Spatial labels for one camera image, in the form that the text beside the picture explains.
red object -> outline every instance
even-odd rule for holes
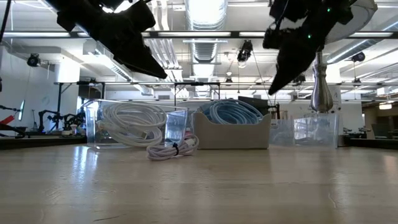
[[[9,124],[11,121],[14,121],[15,118],[13,115],[8,116],[6,119],[0,121],[0,124]]]

coiled white cable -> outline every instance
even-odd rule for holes
[[[187,135],[180,146],[148,146],[148,159],[152,161],[164,161],[175,156],[191,156],[199,146],[199,139],[193,134]]]
[[[166,123],[167,114],[158,106],[114,103],[103,108],[103,116],[104,120],[97,125],[117,142],[147,147],[163,140],[159,127]]]

blue cable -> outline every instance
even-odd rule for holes
[[[239,100],[220,100],[198,109],[216,124],[258,124],[263,115],[255,107]]]

ceiling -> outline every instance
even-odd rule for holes
[[[272,22],[272,18],[268,16],[269,7],[267,4],[258,4],[264,1],[253,0],[229,0],[227,10],[226,23],[224,30],[261,30],[264,31]],[[0,0],[0,11],[4,12],[6,1]],[[371,21],[362,29],[362,31],[380,31],[378,27],[388,20],[398,21],[398,0],[382,0],[377,2],[379,9],[371,19]],[[181,10],[184,6],[182,0],[168,0],[168,22],[171,30],[186,30],[185,11]],[[56,31],[63,30],[57,24],[57,15],[53,9],[49,8],[43,1],[23,1],[15,0],[12,4],[12,11],[9,16],[6,30],[10,31]],[[182,39],[174,39],[173,46],[178,63],[182,67],[182,77],[192,77],[192,59],[190,47],[184,44]],[[341,40],[325,46],[324,55],[332,54],[342,47],[349,45],[357,40]],[[59,63],[59,55],[46,54],[44,47],[58,47],[64,52],[72,54],[78,58],[85,66],[81,75],[94,76],[98,80],[115,81],[115,74],[107,69],[104,65],[96,62],[90,55],[83,55],[83,44],[85,39],[14,39],[7,40],[8,47],[16,49],[29,49],[29,47],[42,47],[40,56],[50,63]],[[243,43],[243,39],[228,39],[228,43],[220,44],[217,61],[220,65],[216,65],[214,72],[214,80],[223,82],[226,78],[226,72],[232,72],[234,82],[256,82],[271,80],[275,74],[275,61],[277,52],[262,48],[262,40],[252,40],[254,53],[256,58],[251,57],[248,60],[246,68],[238,69],[236,63],[236,52]],[[366,60],[353,67],[352,62],[340,62],[334,65],[340,69],[341,79],[344,82],[350,82],[354,76],[378,71],[395,62],[398,57],[398,41],[383,40],[382,42],[363,51]],[[392,68],[388,72],[380,73],[378,76],[372,77],[367,82],[382,82],[387,78],[397,77],[397,68]],[[307,81],[312,79],[312,72],[309,69],[306,72]]]

workbench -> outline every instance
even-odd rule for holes
[[[398,223],[398,151],[0,151],[0,222]]]

